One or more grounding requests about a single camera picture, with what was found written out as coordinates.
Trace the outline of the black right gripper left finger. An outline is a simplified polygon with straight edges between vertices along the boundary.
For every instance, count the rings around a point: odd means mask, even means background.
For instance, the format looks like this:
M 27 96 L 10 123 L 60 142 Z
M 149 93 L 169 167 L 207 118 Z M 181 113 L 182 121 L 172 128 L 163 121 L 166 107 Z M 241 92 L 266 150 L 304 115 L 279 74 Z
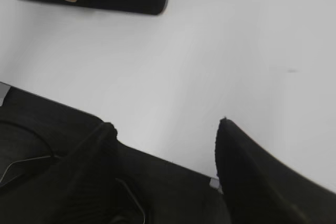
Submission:
M 41 175 L 1 195 L 1 223 L 146 222 L 146 207 L 122 176 L 110 123 Z

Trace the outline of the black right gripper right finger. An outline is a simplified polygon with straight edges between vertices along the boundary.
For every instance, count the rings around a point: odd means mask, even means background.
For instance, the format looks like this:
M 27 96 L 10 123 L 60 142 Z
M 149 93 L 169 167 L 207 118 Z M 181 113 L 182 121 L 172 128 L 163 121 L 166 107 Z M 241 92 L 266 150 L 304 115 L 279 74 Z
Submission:
M 335 223 L 335 193 L 278 161 L 227 118 L 218 126 L 215 163 L 232 223 Z

